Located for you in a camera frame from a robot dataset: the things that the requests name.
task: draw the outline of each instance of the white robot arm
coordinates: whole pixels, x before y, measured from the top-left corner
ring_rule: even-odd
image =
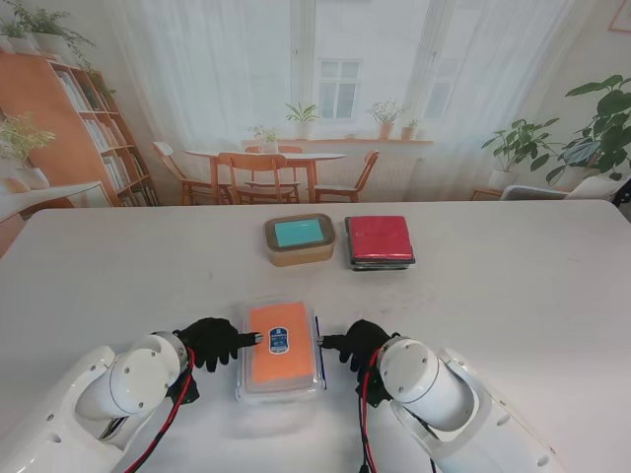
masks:
[[[443,473],[565,473],[554,449],[459,355],[395,337],[377,364],[394,415]]]
[[[169,332],[83,357],[0,443],[0,473],[108,473],[188,363]]]

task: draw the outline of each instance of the red cable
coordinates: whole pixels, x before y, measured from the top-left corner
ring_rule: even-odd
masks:
[[[377,355],[379,354],[379,350],[377,349],[375,351],[375,353],[373,354],[373,356],[371,357],[371,361],[370,364],[368,365],[368,368],[366,369],[366,374],[364,375],[364,385],[362,387],[362,404],[363,404],[363,408],[362,408],[362,420],[363,420],[363,425],[364,425],[364,438],[366,439],[366,452],[368,453],[368,461],[370,462],[370,467],[371,470],[373,470],[373,473],[377,473],[377,467],[375,466],[375,460],[373,460],[373,453],[371,452],[371,445],[368,442],[368,423],[367,423],[367,419],[368,419],[368,408],[367,408],[367,402],[368,402],[368,381],[371,377],[371,368],[375,365],[375,361],[377,360]]]
[[[138,471],[138,468],[140,468],[142,464],[145,461],[147,461],[147,458],[149,458],[149,455],[153,453],[154,449],[156,448],[156,446],[158,446],[158,443],[160,442],[163,435],[167,432],[171,424],[174,422],[175,416],[177,415],[177,411],[179,410],[179,406],[181,406],[181,403],[184,400],[184,396],[186,395],[186,392],[188,391],[188,387],[190,386],[190,382],[193,378],[193,367],[195,365],[195,352],[193,352],[190,348],[186,348],[186,350],[188,351],[188,376],[186,377],[186,381],[184,382],[184,387],[182,388],[182,391],[179,394],[179,398],[177,399],[177,402],[174,404],[174,407],[172,407],[171,412],[169,413],[169,416],[167,417],[162,427],[160,428],[160,430],[154,437],[153,441],[149,444],[149,446],[144,451],[144,453],[140,455],[138,459],[134,461],[133,464],[125,470],[125,473],[134,473],[135,471]]]

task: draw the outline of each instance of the table leg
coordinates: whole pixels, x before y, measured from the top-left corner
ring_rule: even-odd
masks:
[[[307,188],[309,190],[309,202],[316,202],[316,180],[317,180],[317,170],[316,170],[316,162],[311,161],[306,164],[307,168]]]
[[[215,197],[215,203],[217,205],[222,205],[224,199],[221,197],[221,193],[219,192],[219,165],[218,159],[216,156],[210,158],[210,182],[213,186],[213,196]]]

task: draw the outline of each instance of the wooden chair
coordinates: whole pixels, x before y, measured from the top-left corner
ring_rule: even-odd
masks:
[[[320,200],[320,197],[322,195],[341,195],[343,197],[348,197],[351,202],[359,202],[359,193],[366,185],[368,177],[371,175],[371,171],[373,170],[378,157],[379,151],[368,152],[368,154],[364,158],[364,162],[366,163],[366,165],[364,166],[364,170],[359,176],[359,179],[357,179],[355,187],[349,187],[347,185],[316,185],[315,202],[322,202]]]
[[[247,148],[245,148],[245,152],[246,153],[260,153],[260,147],[258,146],[248,146]],[[279,153],[297,153],[297,154],[302,154],[304,151],[300,146],[279,146],[278,147],[278,152]],[[294,172],[294,180],[292,182],[281,182],[280,186],[281,187],[291,187],[292,189],[294,189],[294,199],[296,200],[297,204],[300,204],[300,196],[298,195],[298,186],[300,185],[300,182],[298,181],[298,178],[296,176],[296,168],[293,168],[292,171]],[[252,176],[250,178],[251,180],[248,180],[245,182],[245,185],[249,185],[250,187],[274,187],[273,182],[257,182],[254,180],[254,171],[252,171]]]
[[[215,195],[213,192],[213,186],[210,182],[204,182],[201,180],[194,180],[186,176],[184,172],[179,168],[174,159],[174,150],[167,143],[162,141],[154,141],[152,143],[154,149],[160,155],[160,159],[165,164],[165,166],[173,173],[175,178],[179,180],[181,184],[181,205],[186,204],[186,197],[188,197],[188,205],[195,204],[195,196],[205,197],[210,199],[216,199],[219,203],[219,200],[222,199],[221,193],[223,192],[226,200],[229,204],[233,203],[233,198],[230,195],[230,189],[228,184],[219,184],[219,194]],[[209,189],[210,192],[204,192],[203,190],[195,190],[198,189]]]
[[[230,167],[231,189],[235,193],[237,204],[254,204],[254,199],[272,199],[279,203],[290,203],[294,189],[282,187],[278,170],[287,165],[287,158],[282,155],[247,155],[243,153],[221,153],[219,164]],[[272,171],[274,173],[273,187],[237,186],[235,169],[250,171]]]

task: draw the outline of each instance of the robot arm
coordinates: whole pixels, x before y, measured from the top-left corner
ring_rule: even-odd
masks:
[[[237,350],[260,341],[224,319],[206,318],[182,332],[157,332],[115,354],[100,347],[84,356],[0,442],[0,473],[108,473],[195,364],[213,372]]]
[[[396,418],[443,473],[565,473],[554,449],[455,353],[437,355],[366,320],[346,335],[323,337],[321,346],[350,352],[358,380],[370,370],[370,403],[391,400]]]

